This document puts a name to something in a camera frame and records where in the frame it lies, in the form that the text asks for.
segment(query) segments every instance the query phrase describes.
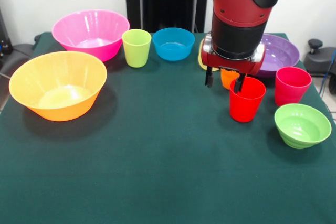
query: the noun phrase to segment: blue bowl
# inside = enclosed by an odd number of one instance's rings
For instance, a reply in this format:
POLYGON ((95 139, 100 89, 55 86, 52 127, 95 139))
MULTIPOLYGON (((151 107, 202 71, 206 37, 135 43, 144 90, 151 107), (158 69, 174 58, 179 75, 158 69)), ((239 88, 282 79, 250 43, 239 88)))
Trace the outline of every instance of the blue bowl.
POLYGON ((195 37, 191 32, 181 28, 166 28, 154 34, 153 43, 162 59, 178 61, 189 56, 195 37))

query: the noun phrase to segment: red cup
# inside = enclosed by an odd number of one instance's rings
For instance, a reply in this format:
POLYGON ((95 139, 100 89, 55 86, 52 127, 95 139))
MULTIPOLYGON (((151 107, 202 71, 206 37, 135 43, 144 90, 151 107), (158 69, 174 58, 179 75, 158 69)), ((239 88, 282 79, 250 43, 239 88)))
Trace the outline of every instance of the red cup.
POLYGON ((252 77, 245 77, 242 91, 235 93, 235 81, 230 86, 230 115, 242 123, 253 120, 266 94, 265 85, 252 77))
POLYGON ((311 82, 311 76, 301 68, 284 67, 279 69, 275 80, 276 105, 299 103, 311 82))

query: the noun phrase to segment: plastic bowl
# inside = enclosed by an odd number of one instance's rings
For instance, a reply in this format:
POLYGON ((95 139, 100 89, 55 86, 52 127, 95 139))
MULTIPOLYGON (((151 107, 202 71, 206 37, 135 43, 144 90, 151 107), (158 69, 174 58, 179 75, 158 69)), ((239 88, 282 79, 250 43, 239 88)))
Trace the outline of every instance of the plastic bowl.
MULTIPOLYGON (((202 62, 202 45, 203 45, 203 42, 204 42, 204 39, 202 39, 202 41, 200 43, 200 48, 198 50, 198 59, 197 59, 197 61, 198 61, 199 66, 206 71, 207 66, 204 65, 203 62, 202 62)), ((215 71, 218 71, 218 70, 219 70, 219 68, 212 68, 212 72, 215 72, 215 71)))
POLYGON ((178 61, 189 56, 195 43, 194 35, 181 28, 166 28, 153 36, 157 54, 164 60, 178 61))
POLYGON ((57 21, 52 35, 68 51, 86 52, 107 61, 118 53, 121 36, 129 29, 128 20, 118 13, 84 10, 57 21))
POLYGON ((257 77, 273 78, 280 68, 292 67, 298 63, 300 52, 290 41, 279 36, 264 34, 261 42, 266 45, 266 53, 257 77))
POLYGON ((92 107, 107 78, 105 65, 83 52, 36 57, 12 75, 9 91, 20 104, 51 121, 68 121, 92 107))
POLYGON ((331 134, 331 124, 326 116, 307 105, 284 105, 278 108, 274 119, 284 142, 295 149, 312 147, 331 134))

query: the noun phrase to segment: pink bowl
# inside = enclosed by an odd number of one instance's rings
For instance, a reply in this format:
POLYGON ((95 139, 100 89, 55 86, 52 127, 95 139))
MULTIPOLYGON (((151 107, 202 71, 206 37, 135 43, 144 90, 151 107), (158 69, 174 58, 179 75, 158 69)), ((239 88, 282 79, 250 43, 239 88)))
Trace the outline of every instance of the pink bowl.
POLYGON ((128 20, 118 13, 84 10, 57 21, 52 35, 68 51, 86 52, 107 61, 118 53, 121 36, 129 29, 128 20))

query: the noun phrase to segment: orange cup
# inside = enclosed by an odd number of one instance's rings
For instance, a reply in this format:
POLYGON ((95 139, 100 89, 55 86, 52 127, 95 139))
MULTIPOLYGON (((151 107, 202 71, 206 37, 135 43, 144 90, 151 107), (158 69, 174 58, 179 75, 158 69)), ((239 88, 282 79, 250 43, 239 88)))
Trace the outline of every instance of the orange cup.
POLYGON ((220 70, 223 87, 230 90, 231 82, 239 77, 239 73, 235 71, 229 71, 226 69, 220 70))

